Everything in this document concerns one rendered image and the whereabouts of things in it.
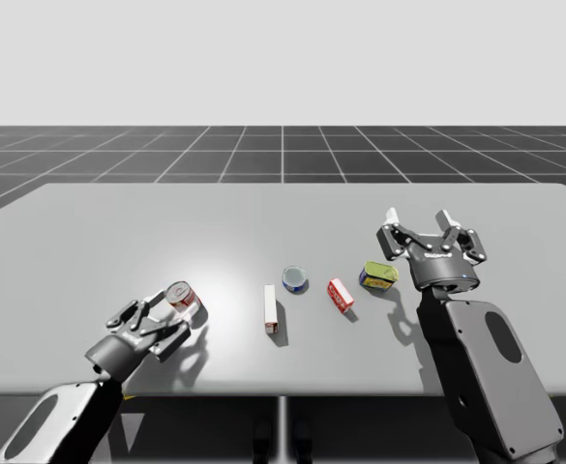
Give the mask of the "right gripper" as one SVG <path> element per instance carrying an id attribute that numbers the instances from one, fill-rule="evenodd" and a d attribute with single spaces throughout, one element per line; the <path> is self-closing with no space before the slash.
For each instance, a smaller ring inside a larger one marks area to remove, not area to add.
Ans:
<path id="1" fill-rule="evenodd" d="M 421 235 L 403 227 L 394 207 L 376 233 L 382 253 L 388 261 L 407 259 L 414 287 L 422 292 L 442 287 L 446 292 L 467 292 L 480 285 L 473 266 L 484 263 L 487 254 L 478 234 L 453 220 L 446 210 L 435 219 L 439 235 Z"/>

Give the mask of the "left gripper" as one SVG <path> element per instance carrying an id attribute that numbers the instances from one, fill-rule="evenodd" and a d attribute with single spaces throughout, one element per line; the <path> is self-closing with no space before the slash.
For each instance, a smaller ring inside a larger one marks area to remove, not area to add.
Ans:
<path id="1" fill-rule="evenodd" d="M 143 300 L 132 300 L 106 321 L 111 333 L 85 353 L 96 371 L 112 379 L 128 379 L 150 353 L 164 363 L 190 337 L 200 303 L 190 304 L 169 322 L 156 322 L 150 311 L 164 297 L 160 290 Z"/>

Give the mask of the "red and white can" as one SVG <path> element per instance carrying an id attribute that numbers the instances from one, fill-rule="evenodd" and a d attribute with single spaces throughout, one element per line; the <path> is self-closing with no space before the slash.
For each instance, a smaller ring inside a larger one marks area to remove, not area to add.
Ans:
<path id="1" fill-rule="evenodd" d="M 179 314 L 185 314 L 187 311 L 195 313 L 201 308 L 199 297 L 191 285 L 184 280 L 176 281 L 169 285 L 164 291 L 164 296 L 167 302 Z"/>

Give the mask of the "red and white carton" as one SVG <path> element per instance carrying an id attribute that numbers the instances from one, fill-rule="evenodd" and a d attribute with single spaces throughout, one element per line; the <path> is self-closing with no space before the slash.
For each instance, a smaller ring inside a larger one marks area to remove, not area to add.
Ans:
<path id="1" fill-rule="evenodd" d="M 275 334 L 278 331 L 278 309 L 274 284 L 264 286 L 264 329 L 267 334 Z"/>

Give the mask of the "blue flat can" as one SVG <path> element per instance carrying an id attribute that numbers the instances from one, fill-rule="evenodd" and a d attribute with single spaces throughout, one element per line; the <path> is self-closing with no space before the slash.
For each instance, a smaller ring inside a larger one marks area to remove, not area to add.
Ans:
<path id="1" fill-rule="evenodd" d="M 282 273 L 283 287 L 291 293 L 303 292 L 308 284 L 306 272 L 298 266 L 288 266 Z"/>

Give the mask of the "green and blue rectangular can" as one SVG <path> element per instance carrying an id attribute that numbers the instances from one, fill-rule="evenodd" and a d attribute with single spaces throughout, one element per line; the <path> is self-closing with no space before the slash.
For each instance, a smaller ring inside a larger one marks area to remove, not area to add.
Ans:
<path id="1" fill-rule="evenodd" d="M 381 292 L 388 291 L 399 280 L 398 270 L 390 265 L 366 261 L 359 275 L 364 288 Z"/>

